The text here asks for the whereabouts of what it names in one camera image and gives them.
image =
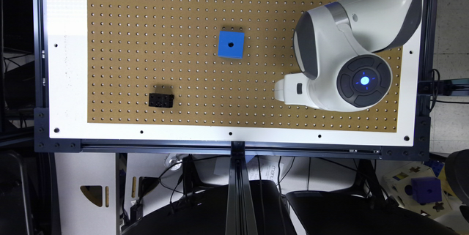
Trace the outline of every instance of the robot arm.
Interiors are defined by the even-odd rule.
[[[293,37],[302,73],[277,82],[275,98],[329,111],[377,104],[392,72],[373,52],[405,44],[421,8],[422,0],[341,0],[305,12]]]

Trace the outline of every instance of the brown pegboard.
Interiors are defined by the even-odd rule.
[[[88,0],[88,122],[396,132],[400,48],[380,53],[393,86],[367,111],[337,113],[274,100],[300,72],[293,29],[336,0]],[[243,59],[217,57],[221,30],[245,33]],[[170,109],[149,93],[174,94]]]

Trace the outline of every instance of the blue block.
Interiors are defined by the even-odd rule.
[[[443,166],[445,164],[442,162],[435,161],[435,160],[428,160],[424,163],[424,165],[431,167],[433,170],[433,173],[435,173],[435,176],[438,177],[440,175],[440,172],[443,170]]]
[[[242,59],[244,33],[220,31],[218,37],[218,56],[229,59]]]
[[[442,201],[440,180],[434,176],[412,179],[412,198],[420,204]]]

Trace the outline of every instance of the black metal frame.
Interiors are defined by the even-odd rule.
[[[431,80],[435,41],[437,0],[424,0],[422,18],[419,81]],[[230,141],[142,141],[49,138],[48,131],[48,58],[43,0],[34,0],[34,36],[36,54],[37,109],[34,112],[36,152],[149,152],[230,154]],[[353,146],[302,143],[246,142],[246,154],[337,157],[384,160],[428,160],[430,96],[416,98],[416,123],[413,146]]]

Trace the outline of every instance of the cable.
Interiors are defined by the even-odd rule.
[[[173,189],[173,192],[171,193],[171,196],[169,197],[169,204],[171,205],[171,207],[173,207],[173,195],[174,195],[174,191],[176,191],[176,188],[177,186],[179,186],[179,184],[181,184],[181,181],[178,181],[177,184],[176,184],[176,187]]]
[[[162,183],[161,179],[160,179],[160,184],[161,184],[164,188],[166,188],[167,190],[174,191],[174,189],[172,189],[172,188],[170,188],[170,187],[164,185],[164,184]]]
[[[292,164],[290,165],[290,168],[288,168],[288,171],[284,174],[284,177],[282,177],[282,178],[280,179],[280,182],[282,182],[282,181],[284,180],[285,176],[287,176],[287,174],[290,172],[290,170],[292,170],[293,163],[295,162],[295,158],[296,158],[296,157],[293,157],[293,161],[292,161]]]
[[[209,160],[209,159],[213,159],[213,158],[217,158],[217,157],[228,157],[228,156],[227,156],[227,155],[216,155],[216,156],[213,156],[213,157],[206,157],[206,158],[201,158],[201,159],[195,159],[195,160],[192,160],[192,161],[193,161],[193,162],[198,162],[198,161]],[[178,192],[179,194],[183,194],[183,192],[180,192],[180,191],[177,191],[177,190],[176,190],[176,187],[177,187],[177,186],[176,186],[174,189],[172,189],[172,188],[166,186],[165,184],[163,184],[163,181],[162,181],[162,180],[163,180],[163,179],[162,179],[163,175],[164,175],[167,171],[169,171],[169,169],[171,169],[173,166],[179,165],[180,163],[186,163],[186,161],[181,161],[181,162],[177,162],[177,163],[172,164],[172,165],[169,166],[167,169],[165,169],[165,170],[163,171],[163,173],[161,173],[158,178],[160,179],[160,184],[161,184],[163,187],[165,187],[166,189],[172,191],[173,193],[174,193],[174,192]]]
[[[284,234],[287,235],[287,228],[285,227],[285,219],[284,219],[284,211],[282,202],[281,202],[281,185],[280,185],[280,161],[281,157],[278,159],[278,175],[277,175],[277,183],[278,183],[278,208],[280,209],[280,218],[281,218],[281,224],[284,227]]]
[[[257,167],[259,169],[259,186],[261,191],[261,207],[262,207],[262,230],[264,231],[265,235],[265,210],[264,210],[264,193],[262,192],[262,175],[261,175],[261,160],[259,159],[259,155],[257,155]]]
[[[469,102],[449,102],[449,101],[444,101],[444,100],[436,100],[435,102],[453,103],[453,104],[469,104]]]
[[[306,185],[306,190],[309,190],[309,177],[311,175],[311,158],[309,158],[309,165],[308,165],[308,184]]]
[[[435,73],[438,76],[437,84],[435,85]],[[440,84],[440,71],[432,69],[432,104],[430,105],[430,112],[433,111],[438,97],[438,85]]]
[[[333,164],[338,165],[338,166],[341,166],[341,167],[343,167],[343,168],[347,168],[347,169],[349,169],[349,170],[355,171],[355,172],[357,172],[358,174],[360,174],[361,176],[365,177],[366,180],[370,181],[369,177],[368,177],[366,174],[363,174],[363,173],[361,173],[360,171],[358,171],[358,170],[356,170],[356,169],[353,169],[353,168],[351,168],[351,167],[349,167],[349,166],[342,165],[341,163],[334,162],[334,161],[331,161],[331,160],[329,160],[329,159],[325,159],[325,158],[321,158],[321,157],[318,157],[318,159],[321,159],[321,160],[324,160],[324,161],[328,161],[329,163],[333,163]],[[381,190],[385,193],[386,198],[389,198],[389,194],[388,194],[388,192],[384,189],[384,187],[383,187],[379,182],[377,182],[376,184],[378,184],[378,185],[381,187]]]

